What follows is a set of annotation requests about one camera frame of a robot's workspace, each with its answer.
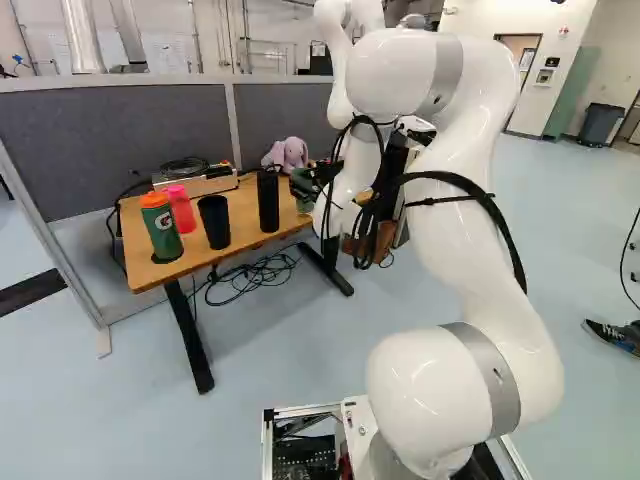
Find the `pink bottle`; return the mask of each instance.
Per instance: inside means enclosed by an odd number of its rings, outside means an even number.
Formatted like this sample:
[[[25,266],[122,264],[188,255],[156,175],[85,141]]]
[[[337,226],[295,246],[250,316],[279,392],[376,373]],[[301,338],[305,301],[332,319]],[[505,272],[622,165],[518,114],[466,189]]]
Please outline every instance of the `pink bottle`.
[[[196,219],[193,216],[191,201],[184,185],[171,185],[167,192],[169,193],[169,203],[176,219],[178,232],[193,232],[196,228]]]

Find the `shoe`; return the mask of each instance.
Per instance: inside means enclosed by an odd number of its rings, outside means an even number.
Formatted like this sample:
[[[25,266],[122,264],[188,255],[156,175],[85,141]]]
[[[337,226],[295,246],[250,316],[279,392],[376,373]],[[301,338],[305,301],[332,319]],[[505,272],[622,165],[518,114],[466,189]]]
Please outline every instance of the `shoe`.
[[[582,327],[588,333],[595,335],[598,340],[640,358],[640,321],[624,327],[616,327],[587,319],[582,322]]]

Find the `stuffed animal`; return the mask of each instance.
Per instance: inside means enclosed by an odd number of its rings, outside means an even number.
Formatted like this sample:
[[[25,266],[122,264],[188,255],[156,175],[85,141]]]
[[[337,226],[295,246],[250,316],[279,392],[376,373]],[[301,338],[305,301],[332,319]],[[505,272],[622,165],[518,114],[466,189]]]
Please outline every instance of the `stuffed animal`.
[[[263,167],[279,165],[281,172],[291,175],[294,168],[304,168],[309,163],[307,144],[298,137],[277,141],[260,163]]]

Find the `black cup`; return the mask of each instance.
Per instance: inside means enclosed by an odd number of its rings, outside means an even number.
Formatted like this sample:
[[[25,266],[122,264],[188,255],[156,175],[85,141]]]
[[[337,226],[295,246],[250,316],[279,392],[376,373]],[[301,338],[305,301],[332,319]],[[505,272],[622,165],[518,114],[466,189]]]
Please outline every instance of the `black cup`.
[[[278,172],[258,172],[258,210],[260,230],[273,233],[280,228],[280,205],[278,198]]]
[[[231,227],[227,197],[222,195],[203,197],[198,200],[198,210],[200,210],[204,231],[207,232],[209,246],[214,250],[228,247],[231,243]]]

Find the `trash can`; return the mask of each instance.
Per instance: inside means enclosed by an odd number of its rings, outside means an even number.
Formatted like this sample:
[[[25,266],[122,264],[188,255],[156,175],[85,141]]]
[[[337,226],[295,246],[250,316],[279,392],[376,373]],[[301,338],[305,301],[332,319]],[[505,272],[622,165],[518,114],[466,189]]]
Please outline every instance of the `trash can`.
[[[578,143],[587,147],[603,147],[616,122],[623,118],[625,110],[615,105],[592,103],[578,135]]]

